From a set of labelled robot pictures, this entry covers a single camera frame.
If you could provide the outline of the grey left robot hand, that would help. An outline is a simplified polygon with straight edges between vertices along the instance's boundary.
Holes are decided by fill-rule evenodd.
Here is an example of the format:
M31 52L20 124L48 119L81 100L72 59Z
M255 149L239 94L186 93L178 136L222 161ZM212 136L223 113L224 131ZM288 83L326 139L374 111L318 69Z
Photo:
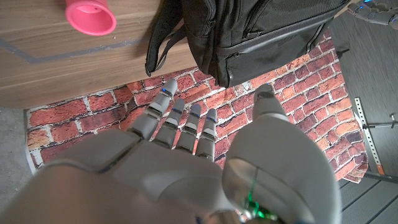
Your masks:
M397 30L397 8L372 0L363 0L348 5L348 12L369 23L391 26Z

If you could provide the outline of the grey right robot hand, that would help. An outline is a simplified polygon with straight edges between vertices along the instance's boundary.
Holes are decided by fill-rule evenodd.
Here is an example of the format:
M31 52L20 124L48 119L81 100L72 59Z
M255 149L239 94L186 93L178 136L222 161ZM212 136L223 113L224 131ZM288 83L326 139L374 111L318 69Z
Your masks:
M1 212L2 223L340 223L341 196L319 147L290 123L272 87L254 94L223 166L215 163L216 111L169 101L169 80L125 131L69 147Z

